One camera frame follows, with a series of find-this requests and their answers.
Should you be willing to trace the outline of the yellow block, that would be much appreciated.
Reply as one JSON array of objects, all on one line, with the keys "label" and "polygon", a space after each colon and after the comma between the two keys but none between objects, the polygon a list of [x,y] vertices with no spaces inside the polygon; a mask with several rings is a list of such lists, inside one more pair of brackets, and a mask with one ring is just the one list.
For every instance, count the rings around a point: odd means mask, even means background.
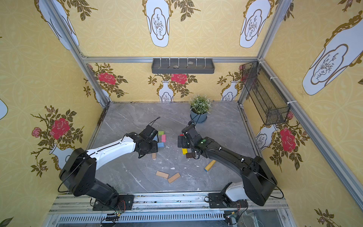
[{"label": "yellow block", "polygon": [[185,155],[185,154],[187,154],[187,153],[188,153],[188,150],[187,150],[186,148],[183,148],[183,149],[182,149],[182,153],[183,153],[183,155]]}]

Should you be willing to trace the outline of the light blue block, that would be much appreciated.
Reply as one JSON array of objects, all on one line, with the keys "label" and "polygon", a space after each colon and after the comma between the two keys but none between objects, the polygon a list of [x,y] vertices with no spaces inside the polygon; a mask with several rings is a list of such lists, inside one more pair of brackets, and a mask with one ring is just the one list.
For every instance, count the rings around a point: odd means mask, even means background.
[{"label": "light blue block", "polygon": [[158,147],[158,148],[163,148],[163,147],[164,147],[164,143],[163,143],[163,142],[159,142],[159,143],[157,144],[157,147]]}]

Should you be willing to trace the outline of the dark brown block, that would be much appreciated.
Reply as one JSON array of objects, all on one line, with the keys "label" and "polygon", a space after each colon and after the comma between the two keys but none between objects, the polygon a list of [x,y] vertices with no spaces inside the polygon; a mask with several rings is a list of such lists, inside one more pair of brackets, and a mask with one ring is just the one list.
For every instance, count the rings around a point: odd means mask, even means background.
[{"label": "dark brown block", "polygon": [[194,158],[195,157],[195,154],[194,153],[187,153],[186,154],[186,158],[187,159],[191,159],[191,158]]}]

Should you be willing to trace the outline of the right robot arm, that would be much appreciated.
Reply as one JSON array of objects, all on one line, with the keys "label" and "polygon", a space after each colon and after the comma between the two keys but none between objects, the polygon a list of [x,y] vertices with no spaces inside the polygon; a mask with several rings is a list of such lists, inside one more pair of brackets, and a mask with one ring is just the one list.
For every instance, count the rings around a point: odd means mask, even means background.
[{"label": "right robot arm", "polygon": [[241,182],[230,182],[220,193],[209,194],[210,207],[232,207],[247,199],[264,206],[277,187],[278,182],[263,158],[243,156],[223,147],[210,137],[203,138],[194,124],[189,124],[182,130],[182,134],[178,136],[178,147],[191,149],[197,157],[215,160],[241,177]]}]

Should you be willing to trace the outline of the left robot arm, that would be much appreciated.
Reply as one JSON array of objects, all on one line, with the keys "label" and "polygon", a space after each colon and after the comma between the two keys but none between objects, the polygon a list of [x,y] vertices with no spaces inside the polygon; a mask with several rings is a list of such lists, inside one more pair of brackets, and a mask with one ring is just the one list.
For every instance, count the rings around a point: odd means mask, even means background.
[{"label": "left robot arm", "polygon": [[107,208],[116,210],[121,200],[119,193],[109,184],[96,179],[96,171],[123,155],[137,152],[139,158],[158,152],[158,131],[150,124],[141,133],[130,132],[121,139],[99,148],[73,150],[59,178],[74,196],[87,195]]}]

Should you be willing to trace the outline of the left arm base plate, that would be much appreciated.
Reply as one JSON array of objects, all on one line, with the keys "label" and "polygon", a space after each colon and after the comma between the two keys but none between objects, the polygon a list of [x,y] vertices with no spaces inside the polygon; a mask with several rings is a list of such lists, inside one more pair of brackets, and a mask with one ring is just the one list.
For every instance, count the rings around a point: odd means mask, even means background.
[{"label": "left arm base plate", "polygon": [[134,202],[133,194],[120,194],[117,197],[101,202],[96,199],[93,211],[130,211]]}]

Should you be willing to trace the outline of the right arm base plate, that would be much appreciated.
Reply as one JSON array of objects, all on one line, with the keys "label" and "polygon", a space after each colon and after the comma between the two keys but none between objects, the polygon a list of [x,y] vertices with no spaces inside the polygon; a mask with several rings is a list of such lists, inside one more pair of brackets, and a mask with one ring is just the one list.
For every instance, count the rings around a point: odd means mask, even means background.
[{"label": "right arm base plate", "polygon": [[207,203],[212,209],[242,209],[247,208],[246,200],[232,201],[223,193],[210,193],[207,196]]}]

